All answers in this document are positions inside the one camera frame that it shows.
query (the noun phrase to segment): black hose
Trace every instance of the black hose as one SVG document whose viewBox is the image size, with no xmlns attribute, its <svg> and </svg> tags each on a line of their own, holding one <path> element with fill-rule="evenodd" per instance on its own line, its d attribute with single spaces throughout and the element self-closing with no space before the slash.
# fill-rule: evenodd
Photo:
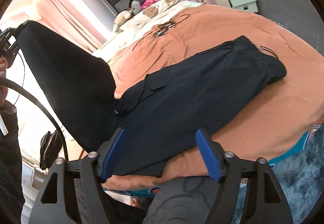
<svg viewBox="0 0 324 224">
<path fill-rule="evenodd" d="M 69 156 L 67 154 L 67 147 L 66 147 L 66 141 L 65 141 L 64 135 L 62 133 L 61 128 L 59 127 L 59 125 L 57 124 L 57 122 L 55 121 L 53 116 L 49 113 L 49 111 L 33 95 L 31 95 L 28 91 L 26 91 L 24 88 L 22 88 L 20 85 L 16 84 L 15 82 L 0 77 L 0 86 L 8 87 L 8 88 L 18 92 L 19 94 L 26 97 L 28 100 L 30 100 L 33 104 L 35 104 L 38 108 L 40 108 L 43 111 L 43 113 L 53 123 L 57 132 L 59 133 L 60 139 L 62 141 L 65 161 L 69 161 Z"/>
</svg>

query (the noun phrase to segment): metal screw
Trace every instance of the metal screw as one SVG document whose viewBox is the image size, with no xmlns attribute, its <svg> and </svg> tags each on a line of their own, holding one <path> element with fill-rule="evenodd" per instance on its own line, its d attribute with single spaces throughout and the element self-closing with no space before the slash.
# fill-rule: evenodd
<svg viewBox="0 0 324 224">
<path fill-rule="evenodd" d="M 63 164 L 64 162 L 65 162 L 65 160 L 62 157 L 55 160 L 55 164 L 57 164 L 57 165 Z"/>
<path fill-rule="evenodd" d="M 258 159 L 258 162 L 260 164 L 265 164 L 267 161 L 263 157 L 261 157 L 261 158 Z"/>
<path fill-rule="evenodd" d="M 88 153 L 88 157 L 89 158 L 95 158 L 97 155 L 98 155 L 97 152 L 90 152 L 90 153 Z"/>
<path fill-rule="evenodd" d="M 233 158 L 234 157 L 234 153 L 233 152 L 230 152 L 230 151 L 226 151 L 224 153 L 224 156 L 226 156 L 227 158 Z"/>
</svg>

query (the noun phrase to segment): hand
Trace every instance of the hand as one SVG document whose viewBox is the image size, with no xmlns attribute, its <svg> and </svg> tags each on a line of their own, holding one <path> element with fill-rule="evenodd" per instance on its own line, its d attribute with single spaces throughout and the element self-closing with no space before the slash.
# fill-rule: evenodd
<svg viewBox="0 0 324 224">
<path fill-rule="evenodd" d="M 6 77 L 6 71 L 8 67 L 8 62 L 5 57 L 0 58 L 0 77 L 5 78 Z M 7 97 L 8 94 L 8 88 L 7 87 L 0 87 L 0 106 L 2 107 L 4 104 L 4 100 Z"/>
</svg>

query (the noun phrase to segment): white drawer unit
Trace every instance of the white drawer unit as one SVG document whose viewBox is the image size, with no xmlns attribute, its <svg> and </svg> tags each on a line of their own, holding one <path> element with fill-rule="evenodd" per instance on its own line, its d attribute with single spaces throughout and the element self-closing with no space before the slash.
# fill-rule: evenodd
<svg viewBox="0 0 324 224">
<path fill-rule="evenodd" d="M 257 0 L 215 0 L 219 6 L 233 8 L 246 12 L 258 12 Z"/>
</svg>

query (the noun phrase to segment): white plush toy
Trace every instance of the white plush toy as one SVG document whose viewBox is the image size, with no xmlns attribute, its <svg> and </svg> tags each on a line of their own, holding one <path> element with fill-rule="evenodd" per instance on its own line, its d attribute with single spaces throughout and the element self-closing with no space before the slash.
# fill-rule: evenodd
<svg viewBox="0 0 324 224">
<path fill-rule="evenodd" d="M 120 12 L 114 20 L 113 32 L 119 32 L 119 27 L 128 21 L 132 16 L 137 15 L 141 11 L 141 5 L 138 1 L 133 1 L 130 10 Z"/>
</svg>

